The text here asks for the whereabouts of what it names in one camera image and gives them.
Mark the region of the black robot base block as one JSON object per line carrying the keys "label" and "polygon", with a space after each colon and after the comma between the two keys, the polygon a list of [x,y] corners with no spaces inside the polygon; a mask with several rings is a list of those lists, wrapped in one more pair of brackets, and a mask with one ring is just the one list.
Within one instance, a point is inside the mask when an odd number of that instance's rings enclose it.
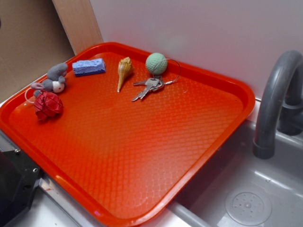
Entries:
{"label": "black robot base block", "polygon": [[0,225],[30,211],[42,171],[22,150],[0,153]]}

